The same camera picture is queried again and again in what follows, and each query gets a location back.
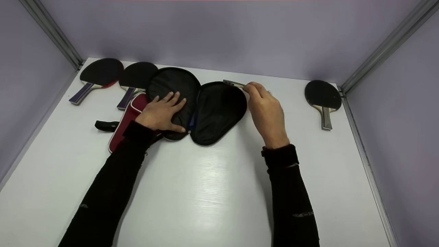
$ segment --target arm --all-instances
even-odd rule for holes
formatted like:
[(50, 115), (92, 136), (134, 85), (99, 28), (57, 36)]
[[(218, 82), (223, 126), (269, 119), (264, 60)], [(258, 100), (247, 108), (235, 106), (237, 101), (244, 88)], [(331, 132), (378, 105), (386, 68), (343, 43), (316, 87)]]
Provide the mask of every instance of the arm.
[(154, 131), (185, 131), (172, 124), (171, 118), (181, 110), (186, 99), (175, 105), (179, 93), (170, 100), (172, 95), (169, 93), (160, 101), (156, 97), (136, 121), (128, 125), (124, 139), (97, 174), (59, 247), (113, 245), (114, 234), (131, 197), (146, 150), (155, 136)]
[(299, 170), (295, 146), (285, 130), (279, 101), (258, 83), (244, 88), (253, 122), (265, 142), (262, 156), (268, 167), (273, 194), (273, 246), (319, 246), (313, 208)]

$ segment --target white table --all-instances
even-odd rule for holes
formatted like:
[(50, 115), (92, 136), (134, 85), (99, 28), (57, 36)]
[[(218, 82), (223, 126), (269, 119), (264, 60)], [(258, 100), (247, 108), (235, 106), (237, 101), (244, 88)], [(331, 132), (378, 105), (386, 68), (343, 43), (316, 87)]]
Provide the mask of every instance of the white table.
[[(308, 81), (184, 69), (202, 84), (257, 81), (279, 99), (321, 246), (389, 246), (343, 107), (331, 113), (334, 129), (322, 131), (319, 113), (303, 96)], [(95, 90), (74, 106), (68, 99), (82, 87), (79, 74), (0, 192), (0, 246), (57, 246), (109, 155), (111, 134), (96, 130), (94, 122), (119, 120), (116, 105), (125, 91), (117, 84)], [(271, 188), (262, 146), (249, 112), (213, 146), (198, 146), (190, 137), (154, 144), (115, 244), (269, 247)]]

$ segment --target person's left hand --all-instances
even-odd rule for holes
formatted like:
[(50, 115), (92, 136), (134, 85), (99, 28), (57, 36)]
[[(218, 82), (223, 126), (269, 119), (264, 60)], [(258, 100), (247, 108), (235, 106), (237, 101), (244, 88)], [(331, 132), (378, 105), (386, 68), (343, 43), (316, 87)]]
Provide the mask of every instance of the person's left hand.
[(184, 133), (186, 130), (180, 125), (171, 123), (171, 118), (183, 108), (186, 98), (178, 105), (175, 105), (180, 97), (180, 92), (176, 92), (172, 98), (173, 94), (173, 92), (169, 92), (160, 101), (158, 96), (156, 96), (153, 101), (146, 105), (135, 121), (154, 131), (162, 130)]

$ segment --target lavender wall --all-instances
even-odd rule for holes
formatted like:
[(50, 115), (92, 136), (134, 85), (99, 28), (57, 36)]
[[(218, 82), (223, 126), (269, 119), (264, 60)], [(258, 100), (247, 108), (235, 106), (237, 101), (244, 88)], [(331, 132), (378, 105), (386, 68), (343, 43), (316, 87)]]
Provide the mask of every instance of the lavender wall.
[(2, 181), (74, 69), (19, 1), (1, 1), (0, 33)]
[(348, 96), (400, 247), (439, 246), (439, 12)]
[(42, 0), (83, 57), (341, 85), (420, 0)]

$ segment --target black sleeve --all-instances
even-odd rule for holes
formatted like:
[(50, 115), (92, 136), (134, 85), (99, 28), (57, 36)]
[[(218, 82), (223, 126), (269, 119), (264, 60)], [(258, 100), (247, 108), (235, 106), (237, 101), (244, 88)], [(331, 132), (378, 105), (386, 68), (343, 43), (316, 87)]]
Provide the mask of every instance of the black sleeve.
[(154, 132), (132, 121), (70, 222), (60, 247), (111, 246)]
[(273, 194), (274, 247), (316, 247), (319, 234), (295, 146), (263, 149)]

